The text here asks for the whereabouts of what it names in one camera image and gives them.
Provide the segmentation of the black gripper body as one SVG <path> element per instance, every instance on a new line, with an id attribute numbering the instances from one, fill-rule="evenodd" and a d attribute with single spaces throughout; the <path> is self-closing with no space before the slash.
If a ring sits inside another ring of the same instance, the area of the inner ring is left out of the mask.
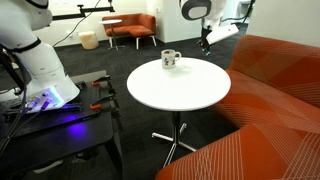
<path id="1" fill-rule="evenodd" d="M 210 29 L 206 29 L 206 28 L 202 28 L 201 29 L 201 38 L 200 40 L 202 40 L 204 42 L 204 44 L 207 43 L 206 37 L 211 33 Z"/>

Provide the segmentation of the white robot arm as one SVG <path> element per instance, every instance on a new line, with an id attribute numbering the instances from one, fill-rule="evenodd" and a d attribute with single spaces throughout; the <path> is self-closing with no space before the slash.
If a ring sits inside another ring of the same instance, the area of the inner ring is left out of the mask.
<path id="1" fill-rule="evenodd" d="M 34 34 L 52 22 L 48 6 L 48 0 L 0 0 L 0 44 L 31 76 L 24 90 L 30 112 L 59 109 L 80 93 L 54 48 Z"/>

